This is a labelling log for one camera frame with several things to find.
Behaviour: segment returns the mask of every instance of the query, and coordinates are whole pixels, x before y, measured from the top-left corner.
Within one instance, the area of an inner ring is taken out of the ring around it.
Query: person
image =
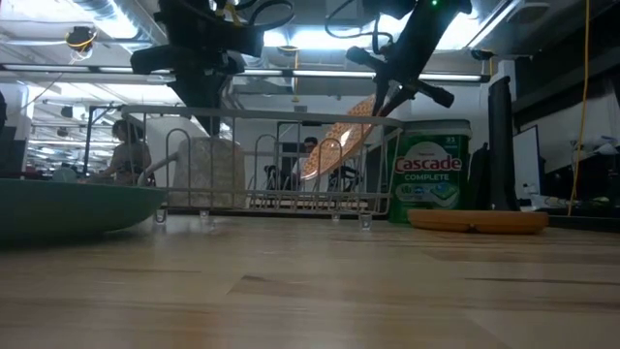
[[[122,144],[114,149],[109,167],[92,178],[116,175],[114,184],[135,185],[142,171],[151,165],[148,145],[140,141],[144,133],[126,120],[118,120],[112,126],[112,135]]]
[[[319,140],[317,140],[316,137],[307,137],[303,140],[303,146],[307,154],[312,153],[312,150],[314,150],[318,144]],[[291,171],[291,181],[294,184],[294,187],[298,188],[299,186],[301,174],[303,173],[303,167],[305,166],[306,161],[308,161],[307,157],[300,157],[293,166],[293,170]]]

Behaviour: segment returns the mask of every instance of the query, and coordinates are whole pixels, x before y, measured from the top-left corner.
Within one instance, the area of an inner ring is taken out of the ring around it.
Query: woman
[[[142,171],[151,165],[148,146],[140,141],[144,133],[126,120],[118,120],[112,126],[112,135],[123,144],[114,149],[109,167],[102,173],[93,175],[93,178],[116,175],[114,184],[136,185]]]

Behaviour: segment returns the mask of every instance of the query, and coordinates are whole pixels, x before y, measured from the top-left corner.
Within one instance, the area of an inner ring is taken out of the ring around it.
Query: man
[[[317,140],[315,137],[308,137],[303,140],[303,146],[305,147],[307,154],[312,153],[312,150],[317,147],[317,144],[319,144],[319,140]],[[306,164],[306,161],[308,161],[307,157],[302,157],[297,160],[297,162],[293,166],[293,170],[291,171],[291,173],[293,174],[293,178],[299,180],[299,178],[301,177],[301,173],[303,173],[303,166]]]

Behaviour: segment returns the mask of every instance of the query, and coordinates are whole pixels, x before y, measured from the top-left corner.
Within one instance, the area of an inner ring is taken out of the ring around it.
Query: desk
[[[14,348],[617,348],[620,236],[171,216],[0,253]]]

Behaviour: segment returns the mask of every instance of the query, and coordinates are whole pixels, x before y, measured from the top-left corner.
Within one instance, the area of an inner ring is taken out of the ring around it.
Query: cascade complete container
[[[461,209],[472,131],[468,120],[405,123],[394,164],[389,221],[407,223],[409,209]]]

